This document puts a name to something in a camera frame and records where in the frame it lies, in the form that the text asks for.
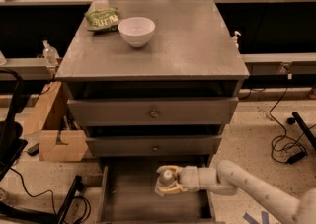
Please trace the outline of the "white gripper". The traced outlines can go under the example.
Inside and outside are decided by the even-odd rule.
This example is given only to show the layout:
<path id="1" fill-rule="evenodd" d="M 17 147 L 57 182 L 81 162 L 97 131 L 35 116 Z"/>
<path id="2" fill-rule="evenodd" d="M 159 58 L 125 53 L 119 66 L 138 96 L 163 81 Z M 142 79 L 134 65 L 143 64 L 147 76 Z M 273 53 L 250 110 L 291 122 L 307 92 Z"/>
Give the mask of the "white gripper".
<path id="1" fill-rule="evenodd" d="M 155 193 L 160 197 L 166 195 L 200 190 L 198 167 L 186 166 L 183 169 L 175 165 L 160 166 L 157 173 L 161 176 L 157 179 Z M 176 177 L 180 175 L 180 184 Z"/>

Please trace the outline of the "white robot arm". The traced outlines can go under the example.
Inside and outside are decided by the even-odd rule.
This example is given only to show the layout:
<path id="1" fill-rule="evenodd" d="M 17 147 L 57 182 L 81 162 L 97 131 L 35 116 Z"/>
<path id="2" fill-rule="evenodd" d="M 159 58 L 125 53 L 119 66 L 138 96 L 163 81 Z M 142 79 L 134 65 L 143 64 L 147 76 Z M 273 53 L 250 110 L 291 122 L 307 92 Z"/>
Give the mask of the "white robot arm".
<path id="1" fill-rule="evenodd" d="M 241 189 L 281 224 L 316 224 L 315 188 L 297 199 L 229 160 L 220 161 L 215 168 L 165 165 L 160 166 L 157 173 L 155 192 L 161 197 L 200 190 L 234 195 Z"/>

